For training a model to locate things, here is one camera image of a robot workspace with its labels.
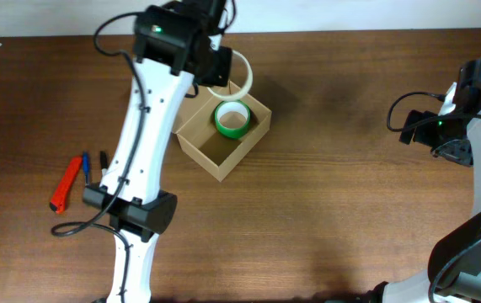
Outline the white masking tape roll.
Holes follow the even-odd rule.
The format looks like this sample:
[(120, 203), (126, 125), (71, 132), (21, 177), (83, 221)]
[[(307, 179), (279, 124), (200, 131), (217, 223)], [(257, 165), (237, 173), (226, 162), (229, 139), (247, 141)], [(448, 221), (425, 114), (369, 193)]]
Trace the white masking tape roll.
[(222, 94), (216, 93), (211, 88), (207, 88), (208, 92), (211, 95), (213, 95), (214, 97), (219, 98), (221, 101), (225, 101), (225, 102), (237, 101), (237, 100), (240, 100), (241, 98), (245, 97), (246, 95), (248, 95), (249, 90), (253, 86), (253, 82), (254, 82), (254, 74), (253, 74), (252, 67), (249, 63), (249, 60), (243, 54), (238, 52), (237, 50), (233, 50), (232, 54), (234, 56), (238, 57), (246, 67), (247, 76), (246, 76), (244, 85), (236, 93), (228, 94), (228, 95), (222, 95)]

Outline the green tape roll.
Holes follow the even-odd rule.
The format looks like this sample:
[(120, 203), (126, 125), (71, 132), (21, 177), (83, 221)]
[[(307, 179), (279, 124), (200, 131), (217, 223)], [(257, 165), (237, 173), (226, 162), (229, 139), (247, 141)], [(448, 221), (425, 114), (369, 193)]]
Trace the green tape roll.
[(218, 132), (230, 139), (240, 139), (247, 134), (251, 112), (243, 102), (223, 101), (214, 111), (214, 120)]

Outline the brown cardboard box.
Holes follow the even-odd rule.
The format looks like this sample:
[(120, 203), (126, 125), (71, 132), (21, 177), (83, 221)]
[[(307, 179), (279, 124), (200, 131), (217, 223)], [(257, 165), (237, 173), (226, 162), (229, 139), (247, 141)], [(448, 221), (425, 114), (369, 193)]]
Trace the brown cardboard box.
[(172, 132), (181, 149), (218, 181), (225, 179), (270, 129), (270, 109), (249, 94), (241, 101), (250, 110), (250, 121), (247, 134), (239, 139), (218, 131), (215, 110), (222, 101), (204, 87), (196, 98), (183, 100), (174, 121)]

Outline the blue ballpoint pen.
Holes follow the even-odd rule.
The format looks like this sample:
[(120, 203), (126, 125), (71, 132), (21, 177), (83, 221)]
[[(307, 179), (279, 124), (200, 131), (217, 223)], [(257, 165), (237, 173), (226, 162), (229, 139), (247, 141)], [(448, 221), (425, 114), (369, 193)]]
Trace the blue ballpoint pen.
[(83, 159), (83, 174), (84, 174), (84, 181), (86, 185), (90, 184), (90, 161), (89, 161), (89, 155), (87, 152), (83, 152), (82, 154), (82, 159)]

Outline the red utility knife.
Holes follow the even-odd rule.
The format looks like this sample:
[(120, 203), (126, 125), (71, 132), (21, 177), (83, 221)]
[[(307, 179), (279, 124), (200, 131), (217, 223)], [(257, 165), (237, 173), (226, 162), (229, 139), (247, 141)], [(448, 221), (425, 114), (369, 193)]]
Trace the red utility knife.
[(61, 214), (67, 207), (67, 196), (83, 164), (83, 157), (76, 156), (69, 162), (64, 175), (61, 178), (50, 200), (50, 208), (57, 214)]

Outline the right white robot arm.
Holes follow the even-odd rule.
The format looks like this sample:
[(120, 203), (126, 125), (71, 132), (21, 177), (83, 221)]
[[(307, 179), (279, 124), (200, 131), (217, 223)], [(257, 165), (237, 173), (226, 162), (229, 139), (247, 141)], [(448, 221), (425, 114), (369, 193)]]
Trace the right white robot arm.
[(436, 99), (438, 112), (412, 110), (396, 131), (403, 144), (418, 142), (433, 157), (473, 169), (471, 217), (434, 246), (426, 270), (365, 294), (336, 295), (334, 302), (481, 302), (481, 57), (463, 64)]

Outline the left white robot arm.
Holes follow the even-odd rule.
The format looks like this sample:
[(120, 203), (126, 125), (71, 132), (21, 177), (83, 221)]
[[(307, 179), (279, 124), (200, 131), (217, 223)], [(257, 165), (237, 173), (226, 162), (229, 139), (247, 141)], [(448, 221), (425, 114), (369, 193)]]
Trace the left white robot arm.
[(232, 51), (219, 45), (229, 23), (223, 1), (170, 1), (136, 12), (125, 53), (133, 75), (120, 140), (106, 174), (83, 191), (85, 204), (108, 215), (115, 237), (113, 284), (106, 302), (148, 302), (153, 254), (177, 205), (159, 182), (176, 115), (191, 89), (223, 86)]

